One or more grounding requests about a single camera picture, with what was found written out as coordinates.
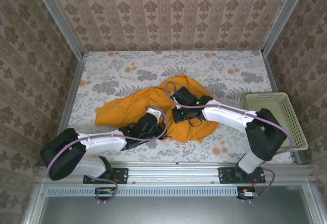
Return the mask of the pale green plastic basket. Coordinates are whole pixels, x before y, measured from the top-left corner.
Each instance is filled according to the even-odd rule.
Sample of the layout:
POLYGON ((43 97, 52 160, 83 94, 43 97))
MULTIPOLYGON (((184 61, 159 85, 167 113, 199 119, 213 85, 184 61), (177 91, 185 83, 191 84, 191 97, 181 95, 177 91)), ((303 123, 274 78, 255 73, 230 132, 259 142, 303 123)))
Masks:
POLYGON ((245 97, 244 108, 254 111, 259 111, 261 108, 268 109, 275 116, 280 126, 292 136, 293 150, 308 149, 307 140, 286 93, 248 94, 245 97))

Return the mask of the floral table cover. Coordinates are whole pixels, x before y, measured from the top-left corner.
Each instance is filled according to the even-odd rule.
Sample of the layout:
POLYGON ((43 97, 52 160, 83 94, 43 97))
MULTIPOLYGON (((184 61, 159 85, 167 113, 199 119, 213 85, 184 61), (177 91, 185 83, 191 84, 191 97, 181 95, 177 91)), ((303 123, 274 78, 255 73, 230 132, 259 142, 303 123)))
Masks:
MULTIPOLYGON (((96 112, 106 103, 142 89, 158 86, 170 77, 194 78, 219 102, 243 108, 247 94, 271 92, 259 50, 192 50, 90 52, 68 127, 82 133, 102 133, 111 126, 96 126, 96 112)), ((237 162, 250 149, 246 135, 221 124, 201 143, 157 140, 104 156, 120 162, 237 162)))

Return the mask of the aluminium frame post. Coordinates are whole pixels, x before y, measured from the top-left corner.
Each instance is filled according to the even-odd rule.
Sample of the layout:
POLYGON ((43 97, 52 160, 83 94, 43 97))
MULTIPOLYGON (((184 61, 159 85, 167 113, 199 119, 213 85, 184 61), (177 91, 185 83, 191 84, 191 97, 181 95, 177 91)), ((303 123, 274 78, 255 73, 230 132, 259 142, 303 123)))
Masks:
POLYGON ((268 56, 270 50, 278 39, 282 29, 290 18, 295 6, 299 0, 285 0, 271 30, 262 46, 261 52, 263 56, 268 56))
POLYGON ((80 47, 76 37, 74 36, 73 30, 69 26, 68 21, 65 19, 63 10, 60 9, 56 0, 43 0, 43 2, 52 15, 55 23, 63 34, 77 60, 80 61, 83 58, 83 50, 80 47))

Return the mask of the aluminium mounting rail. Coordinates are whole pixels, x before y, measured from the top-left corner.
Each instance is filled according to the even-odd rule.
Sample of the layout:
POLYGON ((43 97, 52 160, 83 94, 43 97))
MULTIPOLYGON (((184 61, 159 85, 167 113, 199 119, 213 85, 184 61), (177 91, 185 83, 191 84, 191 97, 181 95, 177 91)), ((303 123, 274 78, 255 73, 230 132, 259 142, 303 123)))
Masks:
MULTIPOLYGON (((111 162, 113 168, 128 168, 127 186, 209 186, 219 185, 219 169, 233 167, 235 163, 158 163, 158 162, 111 162)), ((266 168, 275 173, 274 186, 312 185, 315 177, 308 165, 295 163, 268 163, 266 168)), ((84 175, 99 176, 104 173, 103 163, 82 162, 68 177, 52 181, 41 167, 36 178, 36 184, 49 186, 64 186, 82 184, 84 175)))

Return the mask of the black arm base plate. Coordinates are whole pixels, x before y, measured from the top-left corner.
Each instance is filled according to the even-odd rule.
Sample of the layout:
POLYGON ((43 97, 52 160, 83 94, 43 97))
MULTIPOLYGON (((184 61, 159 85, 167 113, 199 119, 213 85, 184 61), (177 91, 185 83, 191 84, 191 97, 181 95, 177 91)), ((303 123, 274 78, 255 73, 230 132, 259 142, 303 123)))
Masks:
MULTIPOLYGON (((113 168, 111 172, 103 173, 99 178, 107 179, 116 182, 117 184, 127 184, 129 169, 128 168, 113 168)), ((83 184, 108 184, 106 181, 94 180, 89 176, 83 177, 83 184)))
POLYGON ((266 182, 263 169, 257 167, 253 173, 246 173, 235 167, 218 168, 219 181, 221 184, 263 184, 266 182))

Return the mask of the aluminium table side rail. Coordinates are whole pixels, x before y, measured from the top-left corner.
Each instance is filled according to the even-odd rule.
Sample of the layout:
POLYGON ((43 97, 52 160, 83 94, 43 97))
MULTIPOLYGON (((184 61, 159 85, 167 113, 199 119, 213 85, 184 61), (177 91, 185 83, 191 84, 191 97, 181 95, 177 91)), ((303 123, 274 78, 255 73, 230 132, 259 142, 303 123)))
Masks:
POLYGON ((67 97, 66 105, 57 131, 58 138, 61 138, 61 134, 73 133, 74 135, 69 140, 64 138, 63 146, 60 147, 60 150, 54 156, 53 160, 50 162, 48 166, 48 170, 50 170, 52 166, 56 166, 56 167, 60 166, 62 168, 68 167, 74 170, 74 168, 79 164, 79 162, 83 158, 83 154, 85 154, 84 152, 81 155, 76 154, 77 152, 76 149, 78 148, 81 149, 83 145, 80 143, 81 141, 79 138, 80 135, 76 133, 76 131, 73 128, 68 128, 68 123, 72 114, 72 109, 76 99, 77 91, 85 69, 86 60, 87 60, 87 55, 84 55, 83 58, 80 61, 78 61, 74 73, 74 77, 72 80, 72 84, 69 90, 69 94, 67 97))
MULTIPOLYGON (((274 93, 277 93, 278 88, 277 88, 277 85, 276 85, 276 82, 275 82, 275 79, 274 79, 274 76, 273 76, 271 66, 269 64, 268 57, 266 55, 263 55, 263 60, 264 60, 265 68, 266 68, 268 78, 269 78, 269 81, 270 81, 271 89, 272 89, 272 91, 274 93)), ((302 160, 301 160, 300 155, 299 155, 299 153, 297 151, 290 151, 290 155, 291 155, 291 158, 292 158, 294 163, 296 163, 298 165, 302 165, 302 160)))

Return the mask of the grey metal panel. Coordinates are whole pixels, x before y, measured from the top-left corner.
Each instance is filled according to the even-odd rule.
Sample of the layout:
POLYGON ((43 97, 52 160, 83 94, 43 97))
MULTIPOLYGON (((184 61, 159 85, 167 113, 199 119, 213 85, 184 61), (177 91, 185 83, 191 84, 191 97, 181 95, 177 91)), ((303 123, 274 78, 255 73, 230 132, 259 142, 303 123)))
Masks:
POLYGON ((327 224, 316 187, 274 186, 256 201, 235 197, 48 197, 36 188, 23 224, 327 224))

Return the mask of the orange t-shirt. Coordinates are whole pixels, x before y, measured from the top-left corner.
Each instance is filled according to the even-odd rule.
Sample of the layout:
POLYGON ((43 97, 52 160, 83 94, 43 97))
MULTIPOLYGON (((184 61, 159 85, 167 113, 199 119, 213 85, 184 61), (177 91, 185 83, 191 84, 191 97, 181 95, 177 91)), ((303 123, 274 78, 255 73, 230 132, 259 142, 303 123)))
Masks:
POLYGON ((167 79, 157 87, 143 89, 126 98, 115 99, 99 108, 96 114, 96 126, 123 127, 132 122, 137 122, 146 113, 149 105, 162 109, 168 118, 168 137, 179 142, 188 141, 202 142, 204 138, 211 135, 219 126, 218 122, 191 119, 175 123, 172 109, 175 106, 166 95, 167 82, 175 83, 176 89, 186 87, 197 98, 211 94, 195 79, 187 75, 178 75, 167 79))

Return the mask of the small circuit board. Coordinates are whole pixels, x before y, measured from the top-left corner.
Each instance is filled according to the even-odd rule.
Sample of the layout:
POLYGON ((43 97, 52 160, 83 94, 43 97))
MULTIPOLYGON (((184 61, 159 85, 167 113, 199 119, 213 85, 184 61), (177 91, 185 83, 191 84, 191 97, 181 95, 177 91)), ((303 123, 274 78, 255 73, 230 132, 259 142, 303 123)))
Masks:
POLYGON ((108 201, 115 195, 115 187, 95 188, 95 199, 99 201, 108 201))
POLYGON ((258 197, 258 193, 254 186, 252 187, 237 187, 237 198, 240 200, 253 199, 258 197))

